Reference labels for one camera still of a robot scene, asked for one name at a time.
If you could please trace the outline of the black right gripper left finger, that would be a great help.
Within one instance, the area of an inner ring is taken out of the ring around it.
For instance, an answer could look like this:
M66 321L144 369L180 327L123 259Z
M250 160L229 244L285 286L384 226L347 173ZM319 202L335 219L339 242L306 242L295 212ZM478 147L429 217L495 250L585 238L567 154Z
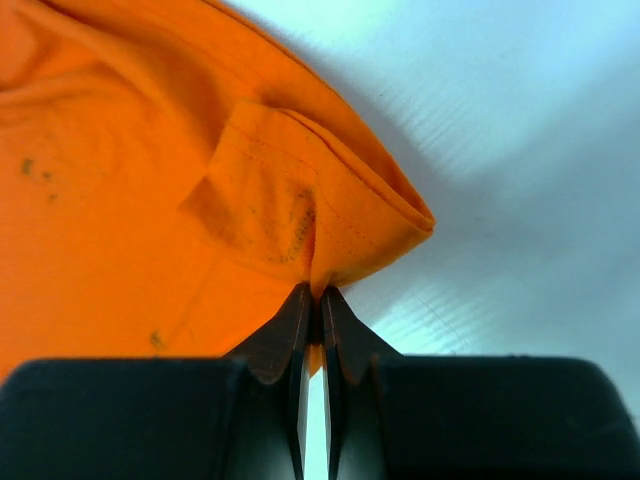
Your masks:
M300 479L313 298L219 358L48 358L1 387L5 479Z

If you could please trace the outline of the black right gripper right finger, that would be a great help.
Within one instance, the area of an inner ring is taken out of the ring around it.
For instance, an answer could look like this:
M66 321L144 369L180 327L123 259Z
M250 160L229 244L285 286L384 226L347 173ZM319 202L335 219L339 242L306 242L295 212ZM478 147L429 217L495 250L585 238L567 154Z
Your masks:
M639 436L594 363L404 355L320 303L333 479L635 479Z

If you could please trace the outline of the orange t-shirt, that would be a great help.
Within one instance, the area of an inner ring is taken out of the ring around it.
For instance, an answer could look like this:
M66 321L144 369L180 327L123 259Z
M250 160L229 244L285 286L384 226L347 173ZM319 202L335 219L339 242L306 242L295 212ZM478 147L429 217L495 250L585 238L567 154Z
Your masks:
M1 371L222 354L433 232L312 69L218 1L1 5Z

